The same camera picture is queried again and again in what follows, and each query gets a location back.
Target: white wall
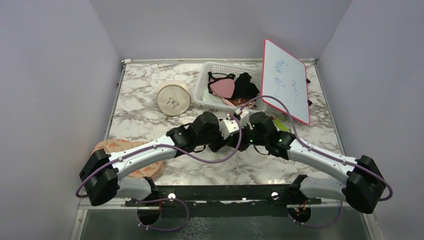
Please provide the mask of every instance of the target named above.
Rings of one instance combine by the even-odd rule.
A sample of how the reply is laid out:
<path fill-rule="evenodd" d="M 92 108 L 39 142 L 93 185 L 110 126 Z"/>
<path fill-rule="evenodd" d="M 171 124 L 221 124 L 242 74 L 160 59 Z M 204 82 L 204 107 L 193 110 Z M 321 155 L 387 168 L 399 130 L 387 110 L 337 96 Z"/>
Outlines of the white wall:
<path fill-rule="evenodd" d="M 0 239 L 69 239 L 120 68 L 88 0 L 0 2 Z"/>
<path fill-rule="evenodd" d="M 387 240 L 424 228 L 424 1 L 353 0 L 318 62 L 346 153 L 376 160 L 394 197 L 376 208 Z"/>
<path fill-rule="evenodd" d="M 351 0 L 90 0 L 121 58 L 319 58 Z"/>

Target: white marble surface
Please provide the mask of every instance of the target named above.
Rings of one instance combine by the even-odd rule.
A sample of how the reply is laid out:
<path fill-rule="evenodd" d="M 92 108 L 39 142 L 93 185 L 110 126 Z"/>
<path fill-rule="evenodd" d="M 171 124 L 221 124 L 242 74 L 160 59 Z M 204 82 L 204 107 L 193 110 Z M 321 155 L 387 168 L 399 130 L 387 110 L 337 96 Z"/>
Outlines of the white marble surface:
<path fill-rule="evenodd" d="M 243 66 L 262 67 L 262 62 L 235 63 Z M 152 141 L 164 135 L 169 129 L 192 122 L 205 109 L 192 103 L 183 114 L 166 117 L 156 105 L 158 86 L 165 81 L 180 80 L 187 83 L 193 96 L 195 82 L 202 63 L 175 64 L 129 64 L 126 67 L 119 98 L 113 115 L 109 139 L 119 138 L 129 141 Z M 306 126 L 296 124 L 300 137 L 306 141 L 340 153 L 333 123 L 317 77 L 314 65 L 306 64 L 311 121 Z M 223 158 L 228 152 L 213 153 L 206 149 L 198 156 L 207 160 Z M 157 185 L 237 185 L 237 184 L 285 184 L 291 183 L 297 175 L 307 174 L 319 178 L 329 178 L 307 165 L 286 161 L 282 158 L 258 154 L 253 147 L 238 152 L 223 163 L 207 164 L 185 155 L 166 160 L 155 180 Z"/>

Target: black metal bracket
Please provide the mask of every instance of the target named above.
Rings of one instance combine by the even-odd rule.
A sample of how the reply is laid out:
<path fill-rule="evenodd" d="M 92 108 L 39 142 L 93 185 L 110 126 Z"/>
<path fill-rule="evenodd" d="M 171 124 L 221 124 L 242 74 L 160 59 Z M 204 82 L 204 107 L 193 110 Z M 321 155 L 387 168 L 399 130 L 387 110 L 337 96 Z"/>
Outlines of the black metal bracket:
<path fill-rule="evenodd" d="M 287 205 L 300 205 L 305 200 L 309 205 L 321 203 L 320 199 L 308 199 L 303 196 L 299 187 L 293 186 L 293 184 L 155 186 L 153 181 L 148 182 L 152 189 L 157 189 L 159 194 L 159 196 L 156 194 L 152 197 L 149 196 L 149 199 L 168 198 L 169 194 L 175 194 L 176 198 L 187 204 L 191 217 L 287 217 Z M 131 200 L 125 202 L 125 206 L 158 205 Z M 179 202 L 163 201 L 160 206 L 161 211 L 153 212 L 154 215 L 160 215 L 162 218 L 184 218 L 186 216 L 186 210 Z M 138 210 L 138 212 L 141 216 L 152 214 L 152 211 L 148 209 Z"/>

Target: black joint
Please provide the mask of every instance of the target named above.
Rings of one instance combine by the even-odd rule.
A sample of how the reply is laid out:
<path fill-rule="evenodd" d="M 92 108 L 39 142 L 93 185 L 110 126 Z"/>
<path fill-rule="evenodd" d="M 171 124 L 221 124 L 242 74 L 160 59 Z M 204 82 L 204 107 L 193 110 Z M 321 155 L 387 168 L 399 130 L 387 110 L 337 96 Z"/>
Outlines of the black joint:
<path fill-rule="evenodd" d="M 262 111 L 252 114 L 249 121 L 257 136 L 269 137 L 278 132 L 273 120 Z"/>
<path fill-rule="evenodd" d="M 363 155 L 357 164 L 383 178 L 372 158 Z M 346 188 L 342 190 L 346 202 L 361 213 L 372 214 L 386 186 L 358 167 L 348 175 Z"/>
<path fill-rule="evenodd" d="M 196 117 L 187 129 L 183 126 L 175 127 L 169 130 L 166 136 L 171 137 L 176 147 L 189 153 L 197 146 L 207 145 L 222 137 L 217 116 L 208 111 Z"/>
<path fill-rule="evenodd" d="M 79 173 L 79 178 L 84 181 L 95 170 L 108 162 L 109 157 L 104 149 L 93 152 Z M 92 206 L 99 206 L 113 199 L 118 190 L 118 176 L 115 169 L 111 165 L 104 168 L 90 178 L 84 188 Z"/>
<path fill-rule="evenodd" d="M 255 144 L 257 141 L 255 141 L 254 131 L 250 129 L 249 127 L 242 128 L 241 132 L 242 132 L 241 134 L 242 139 L 241 139 L 240 146 L 238 147 L 238 150 L 240 152 L 243 152 L 246 149 L 248 149 L 250 145 Z M 225 146 L 236 148 L 238 141 L 239 141 L 239 133 L 235 133 L 234 135 L 228 137 L 227 139 L 223 139 L 221 137 L 220 140 L 216 140 L 209 143 L 208 147 L 213 153 L 216 153 Z"/>
<path fill-rule="evenodd" d="M 279 131 L 273 138 L 272 141 L 265 146 L 269 154 L 289 160 L 288 150 L 290 150 L 290 144 L 296 139 L 296 136 L 288 131 Z"/>
<path fill-rule="evenodd" d="M 147 196 L 144 200 L 149 201 L 149 200 L 160 199 L 161 194 L 160 194 L 159 189 L 156 186 L 155 182 L 153 181 L 153 179 L 149 176 L 145 176 L 143 178 L 147 180 L 148 184 L 150 185 L 150 190 L 151 190 L 151 193 L 149 194 L 149 196 Z"/>
<path fill-rule="evenodd" d="M 283 193 L 282 197 L 285 199 L 290 199 L 291 201 L 298 204 L 302 204 L 305 202 L 305 200 L 308 200 L 308 198 L 300 190 L 303 180 L 307 177 L 308 175 L 305 174 L 298 175 L 288 188 L 288 191 Z"/>

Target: purple cable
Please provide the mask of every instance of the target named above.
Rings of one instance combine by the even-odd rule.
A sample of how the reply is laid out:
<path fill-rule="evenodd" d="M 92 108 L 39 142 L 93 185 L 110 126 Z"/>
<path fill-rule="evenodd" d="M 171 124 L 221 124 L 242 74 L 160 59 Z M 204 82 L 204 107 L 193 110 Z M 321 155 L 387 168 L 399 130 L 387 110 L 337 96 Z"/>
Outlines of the purple cable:
<path fill-rule="evenodd" d="M 147 230 L 148 229 L 153 229 L 153 230 L 158 230 L 158 231 L 162 231 L 162 232 L 173 232 L 173 231 L 176 231 L 176 230 L 179 230 L 179 229 L 183 228 L 187 224 L 187 222 L 189 221 L 189 218 L 190 218 L 189 208 L 187 207 L 187 204 L 184 201 L 182 201 L 182 200 L 180 200 L 178 198 L 161 198 L 161 199 L 150 200 L 150 201 L 143 201 L 143 200 L 137 200 L 137 199 L 135 199 L 135 200 L 137 202 L 139 202 L 139 203 L 142 203 L 142 204 L 151 204 L 151 203 L 161 202 L 161 201 L 164 201 L 164 200 L 174 200 L 174 201 L 177 201 L 177 202 L 181 203 L 184 206 L 184 208 L 185 208 L 185 212 L 187 213 L 184 222 L 181 225 L 179 225 L 177 227 L 174 227 L 174 228 L 159 228 L 159 227 L 154 227 L 154 226 L 150 226 L 150 225 L 144 225 L 140 221 L 139 215 L 137 214 L 137 221 L 139 223 L 138 224 L 139 227 L 140 226 L 143 226 Z"/>
<path fill-rule="evenodd" d="M 293 117 L 292 117 L 292 115 L 290 114 L 290 112 L 289 112 L 289 109 L 287 109 L 287 107 L 286 107 L 286 105 L 284 105 L 284 103 L 282 103 L 280 100 L 278 100 L 277 98 L 275 98 L 275 97 L 273 97 L 273 96 L 269 96 L 269 95 L 262 95 L 262 96 L 257 96 L 257 97 L 254 97 L 254 98 L 252 98 L 252 99 L 250 99 L 248 102 L 246 102 L 244 105 L 242 105 L 241 107 L 240 107 L 240 109 L 242 110 L 243 108 L 245 108 L 250 102 L 253 102 L 253 101 L 255 101 L 256 99 L 260 99 L 260 98 L 270 98 L 270 99 L 274 99 L 275 101 L 277 101 L 284 109 L 285 109 L 285 111 L 287 112 L 287 115 L 288 115 L 288 118 L 290 119 L 290 122 L 291 122 L 291 125 L 293 126 L 293 133 L 294 133 L 294 135 L 296 136 L 296 139 L 299 141 L 299 143 L 302 145 L 302 146 L 304 146 L 305 148 L 310 148 L 310 146 L 308 146 L 304 141 L 302 141 L 302 139 L 299 137 L 299 135 L 298 135 L 298 131 L 296 130 L 296 126 L 295 126 L 295 121 L 293 120 Z M 366 172 L 367 174 L 369 174 L 369 175 L 371 175 L 371 176 L 373 176 L 374 178 L 376 178 L 376 179 L 378 179 L 379 181 L 381 181 L 386 187 L 387 187 L 387 189 L 388 189 L 388 196 L 386 196 L 386 197 L 383 197 L 383 198 L 380 198 L 380 201 L 387 201 L 387 200 L 389 200 L 389 199 L 391 199 L 392 198 L 392 196 L 393 196 L 393 189 L 392 189 L 392 186 L 390 186 L 389 185 L 389 183 L 386 181 L 386 180 L 384 180 L 381 176 L 379 176 L 379 175 L 377 175 L 377 174 L 375 174 L 374 172 L 372 172 L 372 171 L 370 171 L 370 170 L 368 170 L 368 169 L 366 169 L 365 167 L 363 167 L 363 166 L 361 166 L 361 165 L 358 165 L 358 164 L 356 164 L 356 163 L 352 163 L 352 162 L 348 162 L 348 161 L 346 161 L 346 162 L 343 162 L 343 160 L 341 160 L 341 159 L 338 159 L 337 157 L 334 157 L 334 156 L 331 156 L 331 155 L 329 155 L 329 154 L 327 154 L 327 153 L 325 153 L 325 152 L 322 152 L 322 151 L 320 151 L 320 150 L 317 150 L 317 149 L 315 149 L 315 148 L 311 148 L 310 149 L 311 151 L 313 151 L 313 152 L 316 152 L 317 154 L 320 154 L 320 155 L 322 155 L 322 156 L 324 156 L 324 157 L 326 157 L 326 158 L 329 158 L 329 159 L 331 159 L 331 160 L 334 160 L 334 161 L 336 161 L 336 162 L 339 162 L 339 163 L 341 163 L 341 164 L 346 164 L 346 165 L 349 165 L 349 166 L 352 166 L 352 167 L 355 167 L 355 168 L 358 168 L 358 169 L 360 169 L 360 170 L 362 170 L 362 171 L 364 171 L 364 172 Z"/>
<path fill-rule="evenodd" d="M 290 214 L 288 215 L 291 219 L 294 220 L 295 223 L 302 225 L 303 227 L 308 227 L 308 228 L 312 228 L 312 229 L 324 229 L 324 228 L 328 228 L 330 226 L 332 226 L 333 224 L 337 223 L 340 218 L 342 217 L 343 214 L 343 202 L 340 201 L 340 210 L 338 211 L 338 215 L 337 217 L 330 223 L 327 223 L 325 225 L 321 225 L 321 226 L 315 226 L 315 225 L 309 225 L 309 224 L 302 224 L 301 222 L 296 221 Z"/>

